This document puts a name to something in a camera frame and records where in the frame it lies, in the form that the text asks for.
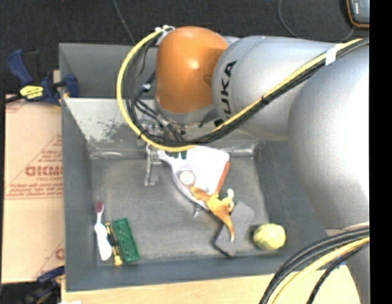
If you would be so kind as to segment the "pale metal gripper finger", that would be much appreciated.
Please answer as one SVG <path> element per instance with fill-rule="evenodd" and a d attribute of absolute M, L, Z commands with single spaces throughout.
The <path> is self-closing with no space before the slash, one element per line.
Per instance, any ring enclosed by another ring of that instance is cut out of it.
<path fill-rule="evenodd" d="M 150 153 L 146 155 L 146 174 L 144 178 L 144 185 L 146 187 L 153 186 L 152 181 L 152 159 Z"/>
<path fill-rule="evenodd" d="M 161 160 L 157 149 L 152 150 L 152 183 L 155 185 L 160 180 Z"/>

